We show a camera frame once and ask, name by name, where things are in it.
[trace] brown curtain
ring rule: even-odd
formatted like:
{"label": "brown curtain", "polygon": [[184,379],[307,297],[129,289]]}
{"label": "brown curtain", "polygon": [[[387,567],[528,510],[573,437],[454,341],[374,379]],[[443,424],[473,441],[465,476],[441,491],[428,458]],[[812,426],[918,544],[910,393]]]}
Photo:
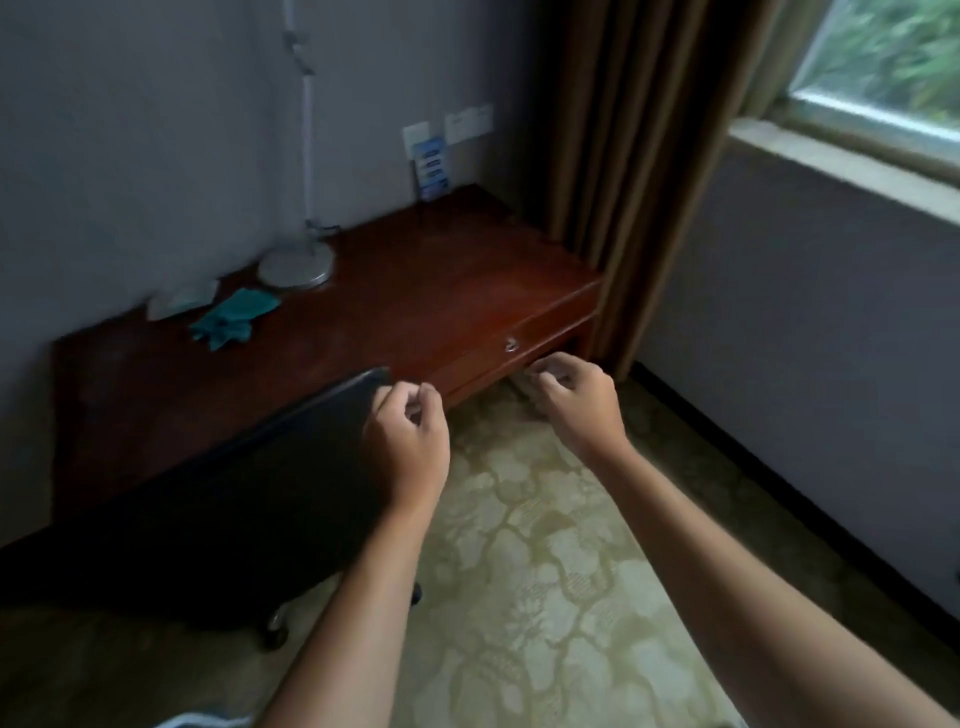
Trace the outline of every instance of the brown curtain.
{"label": "brown curtain", "polygon": [[604,272],[591,355],[622,378],[778,3],[567,4],[547,232]]}

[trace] hand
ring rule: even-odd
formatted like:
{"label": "hand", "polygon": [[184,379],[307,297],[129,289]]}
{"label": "hand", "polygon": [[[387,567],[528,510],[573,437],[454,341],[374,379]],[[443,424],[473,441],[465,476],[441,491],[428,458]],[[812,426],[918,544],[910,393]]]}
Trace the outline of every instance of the hand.
{"label": "hand", "polygon": [[[408,410],[420,411],[415,424]],[[389,507],[433,515],[450,469],[444,403],[431,384],[380,387],[364,425],[364,444],[388,488]]]}
{"label": "hand", "polygon": [[630,448],[613,380],[596,364],[557,352],[527,370],[561,441],[588,467]]}

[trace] baseboard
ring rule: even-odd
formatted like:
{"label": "baseboard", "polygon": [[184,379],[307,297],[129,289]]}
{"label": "baseboard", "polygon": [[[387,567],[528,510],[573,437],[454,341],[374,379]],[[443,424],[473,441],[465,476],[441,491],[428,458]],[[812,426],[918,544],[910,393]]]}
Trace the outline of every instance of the baseboard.
{"label": "baseboard", "polygon": [[850,531],[649,369],[637,362],[631,369],[630,376],[693,427],[701,437],[729,457],[744,474],[826,541],[843,559],[862,571],[914,619],[960,654],[960,620],[921,592],[899,571],[877,556]]}

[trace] gray wall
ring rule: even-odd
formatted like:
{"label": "gray wall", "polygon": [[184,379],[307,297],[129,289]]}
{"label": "gray wall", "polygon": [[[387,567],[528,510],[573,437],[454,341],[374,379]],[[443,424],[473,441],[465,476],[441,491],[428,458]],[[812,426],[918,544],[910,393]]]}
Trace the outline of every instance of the gray wall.
{"label": "gray wall", "polygon": [[960,617],[960,231],[731,141],[639,360]]}
{"label": "gray wall", "polygon": [[[301,0],[319,69],[317,209],[413,200],[400,128],[496,104],[455,182],[517,203],[545,0]],[[0,10],[0,544],[47,521],[46,353],[300,222],[299,82],[280,0],[14,0]]]}

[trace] window sill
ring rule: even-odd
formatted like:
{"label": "window sill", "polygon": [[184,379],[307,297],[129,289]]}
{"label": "window sill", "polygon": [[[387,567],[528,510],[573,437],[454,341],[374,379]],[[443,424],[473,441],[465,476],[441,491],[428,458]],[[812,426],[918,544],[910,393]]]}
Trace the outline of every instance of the window sill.
{"label": "window sill", "polygon": [[789,132],[769,121],[736,119],[731,124],[730,135],[770,154],[960,226],[960,189],[956,187]]}

